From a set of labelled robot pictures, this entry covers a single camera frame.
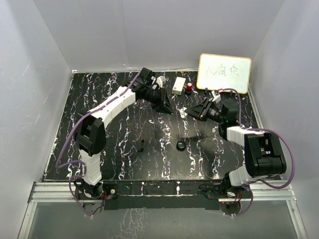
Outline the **white earbud charging case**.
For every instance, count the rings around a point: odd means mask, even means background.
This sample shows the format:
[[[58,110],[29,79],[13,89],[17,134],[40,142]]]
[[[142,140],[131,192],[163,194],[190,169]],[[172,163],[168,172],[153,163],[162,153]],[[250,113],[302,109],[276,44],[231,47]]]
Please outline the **white earbud charging case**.
[[[182,109],[179,110],[180,116],[181,116],[182,119],[187,118],[188,114],[187,114],[186,110],[187,110],[187,108],[185,108],[185,107],[183,107]]]

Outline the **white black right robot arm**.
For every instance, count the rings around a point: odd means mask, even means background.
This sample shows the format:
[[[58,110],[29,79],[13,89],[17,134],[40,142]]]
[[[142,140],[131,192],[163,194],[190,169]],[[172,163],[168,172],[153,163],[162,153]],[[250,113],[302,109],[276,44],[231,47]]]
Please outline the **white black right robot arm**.
[[[235,100],[225,100],[219,109],[215,102],[206,99],[184,112],[199,121],[213,120],[218,123],[219,135],[224,140],[244,148],[244,165],[226,173],[213,191],[232,198],[254,180],[286,172],[287,164],[279,137],[271,132],[252,131],[240,126],[237,120],[239,106]]]

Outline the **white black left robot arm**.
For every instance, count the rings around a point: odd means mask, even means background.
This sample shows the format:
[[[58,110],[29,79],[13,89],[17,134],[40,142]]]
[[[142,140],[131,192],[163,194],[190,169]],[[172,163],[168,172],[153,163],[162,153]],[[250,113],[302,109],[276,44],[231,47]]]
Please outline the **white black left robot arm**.
[[[76,187],[87,197],[97,199],[103,193],[100,157],[107,142],[105,130],[119,113],[138,100],[149,102],[152,110],[158,113],[173,113],[163,82],[163,76],[156,77],[155,72],[143,68],[133,79],[124,81],[104,102],[81,116],[74,140],[84,175]]]

